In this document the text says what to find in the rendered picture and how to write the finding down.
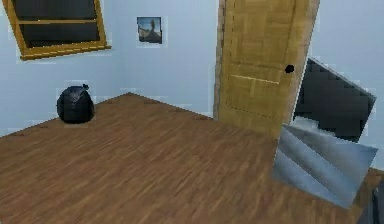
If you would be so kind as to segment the grey television stand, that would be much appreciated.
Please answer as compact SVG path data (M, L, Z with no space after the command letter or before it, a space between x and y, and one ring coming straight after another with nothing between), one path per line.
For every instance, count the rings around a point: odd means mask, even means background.
M288 185L349 208L377 149L283 125L272 176Z

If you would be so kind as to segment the black television set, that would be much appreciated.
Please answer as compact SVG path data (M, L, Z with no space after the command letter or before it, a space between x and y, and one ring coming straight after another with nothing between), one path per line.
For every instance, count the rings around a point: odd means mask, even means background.
M294 117L314 120L336 137L358 142L377 97L309 57Z

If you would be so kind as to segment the wooden room door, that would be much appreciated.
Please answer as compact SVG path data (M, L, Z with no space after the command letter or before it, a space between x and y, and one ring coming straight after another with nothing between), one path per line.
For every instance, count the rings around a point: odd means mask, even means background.
M219 0L214 118L272 138L290 121L320 0ZM286 73L287 65L295 67Z

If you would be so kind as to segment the black garbage bag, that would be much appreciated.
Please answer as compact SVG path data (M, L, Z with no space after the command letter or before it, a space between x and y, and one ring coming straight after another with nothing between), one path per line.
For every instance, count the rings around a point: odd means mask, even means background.
M95 106L88 93L89 86L67 87L57 99L57 114L67 124L82 124L91 121Z

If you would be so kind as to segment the wooden framed window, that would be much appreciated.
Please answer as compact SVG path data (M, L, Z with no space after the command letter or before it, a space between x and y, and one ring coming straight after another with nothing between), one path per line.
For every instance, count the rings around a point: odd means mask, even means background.
M101 0L2 0L23 61L110 49Z

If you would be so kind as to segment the small framed wall picture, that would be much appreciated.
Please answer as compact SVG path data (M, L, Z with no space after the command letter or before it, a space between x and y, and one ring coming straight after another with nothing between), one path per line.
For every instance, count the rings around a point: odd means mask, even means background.
M162 27L160 17L138 17L138 35L140 42L161 44Z

